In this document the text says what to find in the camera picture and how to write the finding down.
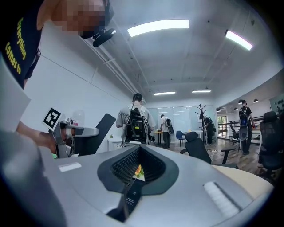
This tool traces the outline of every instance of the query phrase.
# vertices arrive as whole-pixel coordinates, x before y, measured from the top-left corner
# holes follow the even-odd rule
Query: black textured grip
[[[178,178],[178,166],[171,159],[145,145],[130,147],[127,151],[104,161],[98,168],[98,177],[107,190],[123,193],[139,164],[145,176],[142,195],[162,194]]]

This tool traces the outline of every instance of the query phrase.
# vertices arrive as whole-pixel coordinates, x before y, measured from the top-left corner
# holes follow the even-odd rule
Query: pants
[[[207,143],[208,144],[212,144],[212,136],[213,136],[214,132],[213,129],[212,130],[207,130]]]
[[[170,148],[170,134],[168,132],[163,132],[163,139],[165,142],[164,148]]]
[[[249,146],[250,146],[251,141],[252,141],[252,125],[248,124],[248,139],[247,139],[247,141],[244,140],[244,141],[241,142],[244,153],[249,152]]]

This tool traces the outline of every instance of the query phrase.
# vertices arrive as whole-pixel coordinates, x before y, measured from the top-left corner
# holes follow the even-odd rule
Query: colorful object in opening
[[[140,176],[144,175],[144,171],[143,171],[141,165],[138,166],[138,168],[137,168],[137,170],[135,172],[135,175],[136,175],[137,178],[140,178]]]

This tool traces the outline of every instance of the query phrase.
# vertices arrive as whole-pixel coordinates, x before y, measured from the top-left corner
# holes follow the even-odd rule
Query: neck
[[[39,13],[37,15],[36,28],[41,30],[44,24],[51,20],[52,13],[55,11],[60,0],[44,0],[39,8]]]

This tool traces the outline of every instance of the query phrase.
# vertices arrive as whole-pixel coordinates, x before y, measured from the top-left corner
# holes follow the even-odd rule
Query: blue chair
[[[183,138],[182,136],[184,136],[185,134],[182,131],[177,131],[176,133],[176,137],[177,137],[177,144],[178,144],[178,140],[179,140],[179,146],[181,147],[181,144],[183,144],[183,140],[185,141],[185,138]]]

